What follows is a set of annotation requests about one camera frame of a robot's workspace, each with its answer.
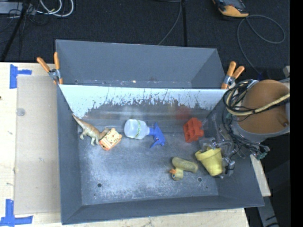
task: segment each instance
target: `yellow plastic cup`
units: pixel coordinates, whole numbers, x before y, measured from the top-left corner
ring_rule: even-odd
[[[195,156],[201,161],[211,176],[216,176],[223,172],[221,148],[209,149],[205,152],[197,151]]]

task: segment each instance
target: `orange clamp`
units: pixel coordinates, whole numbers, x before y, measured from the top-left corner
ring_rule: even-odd
[[[236,69],[236,65],[236,62],[234,61],[231,61],[231,63],[229,64],[229,68],[224,78],[224,82],[221,85],[221,89],[228,89],[235,81],[235,79],[237,79],[239,75],[241,75],[241,73],[245,70],[244,66],[239,66]]]

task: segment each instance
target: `clamp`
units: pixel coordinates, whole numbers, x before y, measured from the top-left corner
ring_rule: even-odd
[[[63,78],[61,77],[60,74],[60,64],[59,64],[59,58],[58,58],[58,53],[55,52],[53,54],[53,59],[56,68],[55,69],[50,69],[49,66],[45,63],[45,61],[41,57],[37,57],[37,62],[43,67],[43,69],[48,73],[48,75],[53,79],[54,84],[57,84],[57,81],[59,84],[63,84]]]
[[[235,79],[237,79],[239,75],[241,75],[241,73],[245,70],[244,66],[239,66],[236,69],[236,65],[236,62],[234,61],[231,61],[229,64],[229,68],[221,85],[221,89],[228,89],[234,83]]]

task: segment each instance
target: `red toy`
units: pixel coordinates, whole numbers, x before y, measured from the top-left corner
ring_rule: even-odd
[[[185,142],[190,143],[197,141],[199,137],[204,135],[204,130],[200,129],[202,122],[197,118],[191,118],[187,123],[183,125],[183,131],[185,136]]]

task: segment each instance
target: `toy dinosaur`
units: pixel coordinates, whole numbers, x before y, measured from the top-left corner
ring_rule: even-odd
[[[83,140],[84,136],[90,136],[90,144],[92,146],[95,146],[94,142],[99,145],[99,139],[103,138],[110,131],[110,129],[105,128],[102,132],[100,132],[96,127],[77,118],[74,114],[72,114],[72,116],[74,117],[78,125],[80,125],[83,129],[82,133],[80,134],[80,139]]]

